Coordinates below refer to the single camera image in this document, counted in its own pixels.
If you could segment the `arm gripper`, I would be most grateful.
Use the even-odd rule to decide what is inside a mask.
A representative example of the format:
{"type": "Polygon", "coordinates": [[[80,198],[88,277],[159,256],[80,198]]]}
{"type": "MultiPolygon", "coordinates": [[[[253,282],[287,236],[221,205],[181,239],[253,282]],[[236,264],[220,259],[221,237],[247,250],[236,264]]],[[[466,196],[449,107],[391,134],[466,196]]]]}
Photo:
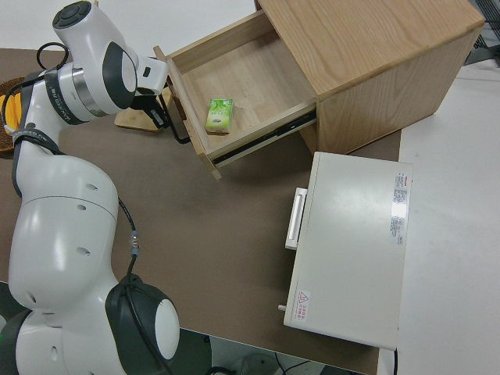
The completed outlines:
{"type": "Polygon", "coordinates": [[[166,116],[163,107],[153,102],[162,94],[166,85],[169,67],[166,62],[147,56],[138,56],[136,64],[136,89],[134,106],[143,107],[145,113],[158,129],[166,127],[166,116]]]}

